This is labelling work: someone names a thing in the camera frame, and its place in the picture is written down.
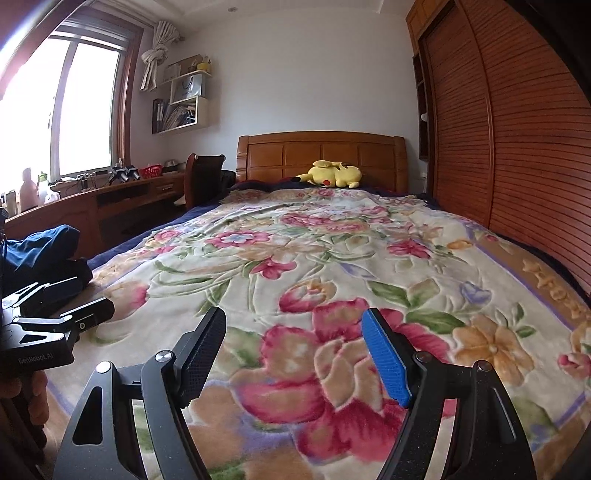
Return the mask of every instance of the yellow stuffed animal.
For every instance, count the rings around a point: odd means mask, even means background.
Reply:
[[[361,171],[353,165],[326,160],[315,161],[308,173],[298,175],[295,181],[307,181],[319,187],[349,187],[356,189],[361,180]]]

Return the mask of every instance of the bed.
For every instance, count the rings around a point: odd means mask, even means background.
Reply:
[[[362,189],[281,181],[318,159],[359,165]],[[591,420],[591,311],[577,285],[478,223],[406,196],[404,139],[349,132],[241,137],[236,185],[94,270],[76,299],[115,315],[48,372],[49,468],[93,368],[144,362],[220,306],[228,330],[201,397],[184,411],[214,479],[374,479],[404,410],[361,338],[380,309],[417,349],[485,358],[503,380],[538,478],[564,465]],[[454,404],[427,474],[440,478]],[[158,478],[142,405],[148,477]]]

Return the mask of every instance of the red plastic basket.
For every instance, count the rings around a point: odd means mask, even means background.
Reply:
[[[154,179],[162,176],[162,165],[149,165],[148,167],[141,168],[139,174],[142,175],[143,179]]]

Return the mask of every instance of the silver bolt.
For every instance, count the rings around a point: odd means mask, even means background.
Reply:
[[[492,365],[486,360],[478,360],[476,366],[481,372],[490,372],[492,370]]]
[[[415,353],[415,355],[417,356],[417,360],[422,364],[427,364],[433,360],[433,355],[431,355],[429,352],[426,352],[425,350],[421,350]]]
[[[96,371],[100,374],[105,374],[111,369],[111,362],[101,362],[96,366]]]
[[[162,350],[156,354],[156,361],[157,362],[168,362],[173,357],[173,353],[169,352],[168,350]]]

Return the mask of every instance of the desk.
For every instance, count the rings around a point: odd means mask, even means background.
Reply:
[[[113,246],[109,233],[101,227],[106,220],[162,200],[178,199],[183,195],[183,181],[184,173],[172,173],[71,195],[9,218],[6,236],[23,239],[31,233],[70,225],[80,231],[74,256],[92,258]]]

